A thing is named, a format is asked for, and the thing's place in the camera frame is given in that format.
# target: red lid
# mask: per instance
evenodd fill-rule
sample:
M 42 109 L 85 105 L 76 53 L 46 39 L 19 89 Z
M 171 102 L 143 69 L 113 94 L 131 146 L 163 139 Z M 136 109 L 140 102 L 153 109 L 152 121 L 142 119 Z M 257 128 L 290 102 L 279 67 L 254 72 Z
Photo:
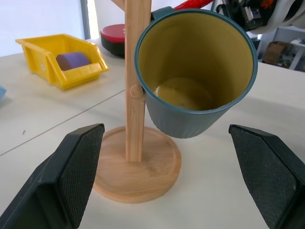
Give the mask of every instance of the red lid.
M 125 25 L 110 25 L 102 29 L 101 36 L 110 42 L 125 42 Z

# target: yellow plastic bin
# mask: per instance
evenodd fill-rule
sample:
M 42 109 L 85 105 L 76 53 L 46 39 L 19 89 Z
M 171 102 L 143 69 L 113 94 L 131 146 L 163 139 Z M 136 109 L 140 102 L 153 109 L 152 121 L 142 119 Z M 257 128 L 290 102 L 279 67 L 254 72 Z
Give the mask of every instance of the yellow plastic bin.
M 16 42 L 22 45 L 30 71 L 62 90 L 95 80 L 109 69 L 96 44 L 67 34 L 17 39 Z M 56 57 L 67 52 L 82 52 L 91 64 L 62 71 Z

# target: red object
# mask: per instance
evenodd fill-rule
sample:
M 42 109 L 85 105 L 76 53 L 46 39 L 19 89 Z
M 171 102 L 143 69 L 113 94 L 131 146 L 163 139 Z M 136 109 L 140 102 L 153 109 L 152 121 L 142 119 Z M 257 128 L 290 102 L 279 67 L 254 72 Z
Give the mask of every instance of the red object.
M 188 0 L 179 6 L 175 7 L 174 10 L 183 10 L 189 8 L 197 8 L 200 9 L 208 4 L 210 4 L 213 0 Z
M 101 36 L 112 43 L 125 42 L 125 25 L 110 25 L 102 29 Z

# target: purple object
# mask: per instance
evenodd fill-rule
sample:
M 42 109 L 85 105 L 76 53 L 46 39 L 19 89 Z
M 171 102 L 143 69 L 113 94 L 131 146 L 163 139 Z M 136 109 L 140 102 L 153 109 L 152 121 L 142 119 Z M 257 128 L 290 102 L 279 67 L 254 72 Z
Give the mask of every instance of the purple object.
M 90 64 L 89 59 L 81 52 L 59 54 L 56 60 L 62 71 Z

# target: cup rim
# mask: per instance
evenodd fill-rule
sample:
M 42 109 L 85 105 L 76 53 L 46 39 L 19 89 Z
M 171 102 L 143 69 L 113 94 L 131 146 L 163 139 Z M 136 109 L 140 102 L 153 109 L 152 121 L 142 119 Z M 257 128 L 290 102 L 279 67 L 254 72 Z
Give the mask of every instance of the cup rim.
M 233 101 L 231 101 L 231 102 L 229 102 L 229 103 L 227 103 L 227 104 L 225 104 L 223 106 L 217 107 L 215 109 L 211 109 L 211 110 L 204 110 L 204 111 L 187 110 L 187 109 L 179 108 L 177 106 L 173 106 L 173 105 L 165 102 L 164 100 L 160 99 L 145 84 L 145 82 L 144 82 L 144 80 L 143 80 L 143 78 L 141 76 L 140 70 L 139 70 L 138 53 L 139 53 L 140 45 L 141 45 L 145 35 L 149 32 L 149 30 L 154 25 L 156 25 L 157 23 L 161 22 L 162 20 L 164 20 L 164 19 L 166 19 L 168 17 L 171 17 L 171 16 L 176 15 L 176 14 L 180 14 L 180 13 L 203 13 L 203 14 L 215 16 L 215 17 L 217 17 L 217 18 L 219 18 L 219 19 L 229 23 L 231 26 L 233 26 L 245 38 L 247 44 L 249 45 L 251 54 L 252 54 L 252 60 L 253 60 L 252 76 L 251 76 L 249 84 L 247 85 L 247 87 L 243 91 L 243 93 L 240 96 L 238 96 L 236 99 L 234 99 Z M 134 63 L 135 63 L 135 69 L 136 69 L 136 72 L 137 72 L 137 75 L 138 75 L 138 79 L 139 79 L 142 87 L 146 91 L 146 93 L 148 93 L 151 97 L 153 97 L 154 99 L 156 99 L 161 104 L 163 104 L 163 105 L 165 105 L 165 106 L 167 106 L 167 107 L 169 107 L 169 108 L 171 108 L 171 109 L 173 109 L 175 111 L 189 113 L 189 114 L 200 114 L 200 115 L 216 113 L 216 112 L 219 112 L 219 111 L 223 111 L 223 110 L 229 109 L 230 107 L 234 106 L 239 101 L 241 101 L 249 93 L 250 89 L 252 88 L 252 86 L 253 86 L 253 84 L 255 82 L 255 79 L 256 79 L 257 67 L 258 67 L 258 61 L 257 61 L 257 58 L 256 58 L 256 50 L 255 50 L 255 47 L 254 47 L 252 41 L 250 40 L 249 36 L 247 35 L 247 33 L 237 23 L 235 23 L 233 20 L 231 20 L 231 19 L 229 19 L 229 18 L 227 18 L 227 17 L 225 17 L 225 16 L 223 16 L 223 15 L 221 15 L 219 13 L 216 13 L 216 12 L 213 12 L 213 11 L 209 11 L 209 10 L 202 10 L 202 9 L 184 9 L 184 10 L 173 11 L 171 13 L 168 13 L 168 14 L 164 15 L 163 17 L 160 17 L 159 19 L 153 21 L 152 23 L 150 23 L 150 25 L 141 34 L 141 36 L 140 36 L 140 38 L 139 38 L 139 40 L 137 42 L 137 45 L 136 45 L 136 48 L 135 48 L 135 53 L 134 53 Z

